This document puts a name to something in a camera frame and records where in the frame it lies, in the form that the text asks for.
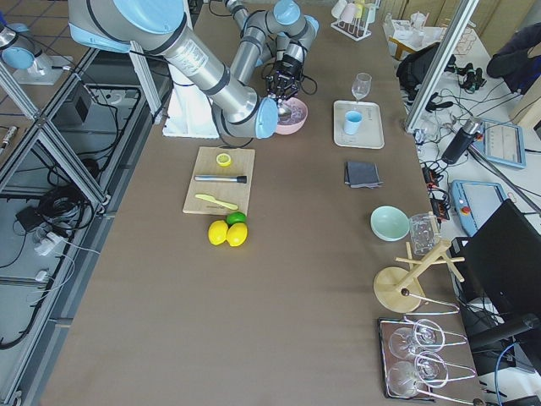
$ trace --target power plug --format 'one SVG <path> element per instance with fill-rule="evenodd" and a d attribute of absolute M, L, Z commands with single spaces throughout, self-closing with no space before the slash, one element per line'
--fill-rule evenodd
<path fill-rule="evenodd" d="M 49 255 L 49 253 L 62 242 L 63 238 L 56 235 L 52 231 L 47 233 L 45 238 L 34 248 L 34 251 L 41 256 Z"/>

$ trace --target yellow knife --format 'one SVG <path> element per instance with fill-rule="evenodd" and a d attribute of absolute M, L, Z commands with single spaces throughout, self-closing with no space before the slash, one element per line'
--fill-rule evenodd
<path fill-rule="evenodd" d="M 215 203 L 215 204 L 217 204 L 219 206 L 224 206 L 224 207 L 226 207 L 227 209 L 230 209 L 230 210 L 237 210 L 238 209 L 238 206 L 235 205 L 234 203 L 227 203 L 226 201 L 218 200 L 216 197 L 211 196 L 211 195 L 204 195 L 202 193 L 198 193 L 197 195 L 195 195 L 195 198 L 196 199 L 201 199 L 201 200 L 206 200 L 206 201 L 209 201 L 210 203 Z"/>

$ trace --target brown table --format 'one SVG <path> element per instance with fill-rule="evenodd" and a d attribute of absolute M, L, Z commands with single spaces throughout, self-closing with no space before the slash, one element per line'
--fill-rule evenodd
<path fill-rule="evenodd" d="M 376 321 L 397 315 L 379 304 L 372 282 L 405 247 L 377 239 L 369 216 L 382 205 L 411 216 L 429 201 L 413 140 L 402 131 L 383 31 L 354 42 L 330 27 L 329 8 L 303 10 L 321 24 L 304 70 L 319 90 L 301 96 L 309 105 L 301 131 L 251 144 L 248 241 L 211 246 L 206 231 L 218 217 L 182 213 L 197 150 L 217 143 L 169 139 L 155 128 L 43 406 L 392 404 L 382 394 Z M 204 6 L 196 31 L 231 62 L 231 19 Z M 382 150 L 332 140 L 332 103 L 352 99 L 359 71 L 374 77 L 367 101 L 381 106 Z M 375 162 L 383 187 L 348 188 L 348 160 Z M 444 268 L 425 272 L 421 283 L 432 297 L 452 296 Z M 461 328 L 459 317 L 446 324 Z M 452 360 L 472 363 L 464 348 Z M 473 398 L 474 383 L 446 391 Z"/>

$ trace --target lemon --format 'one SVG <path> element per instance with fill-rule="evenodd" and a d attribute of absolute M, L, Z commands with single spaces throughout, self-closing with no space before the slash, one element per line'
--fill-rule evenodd
<path fill-rule="evenodd" d="M 227 238 L 227 223 L 223 220 L 216 220 L 209 226 L 208 235 L 212 245 L 220 245 Z"/>
<path fill-rule="evenodd" d="M 247 237 L 248 227 L 243 222 L 237 222 L 227 230 L 227 242 L 232 247 L 242 245 Z"/>
<path fill-rule="evenodd" d="M 231 165 L 231 162 L 231 156 L 229 154 L 226 154 L 225 152 L 218 154 L 218 156 L 216 157 L 216 163 L 221 167 L 228 167 L 229 165 Z"/>

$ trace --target thermos bottle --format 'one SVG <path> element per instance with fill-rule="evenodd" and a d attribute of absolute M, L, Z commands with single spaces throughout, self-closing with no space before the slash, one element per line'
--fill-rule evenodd
<path fill-rule="evenodd" d="M 455 138 L 443 153 L 442 161 L 448 165 L 456 163 L 464 151 L 475 141 L 475 134 L 481 127 L 482 122 L 481 118 L 470 117 L 458 130 Z"/>

